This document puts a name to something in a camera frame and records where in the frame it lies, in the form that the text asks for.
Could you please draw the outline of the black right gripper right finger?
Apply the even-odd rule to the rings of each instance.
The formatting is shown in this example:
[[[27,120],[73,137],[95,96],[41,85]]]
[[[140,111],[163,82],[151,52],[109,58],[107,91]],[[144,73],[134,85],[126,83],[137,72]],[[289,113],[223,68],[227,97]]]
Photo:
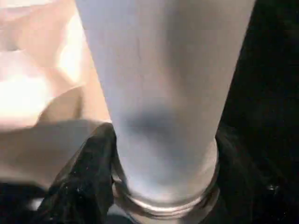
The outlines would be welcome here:
[[[231,127],[219,127],[217,224],[297,224],[299,194],[268,158],[254,158]]]

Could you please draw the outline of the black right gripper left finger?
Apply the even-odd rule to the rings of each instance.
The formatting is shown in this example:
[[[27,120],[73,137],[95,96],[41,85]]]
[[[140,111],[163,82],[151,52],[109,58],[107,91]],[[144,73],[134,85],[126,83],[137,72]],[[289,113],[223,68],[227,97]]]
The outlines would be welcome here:
[[[35,215],[36,224],[103,224],[114,203],[116,135],[100,124],[56,176]]]

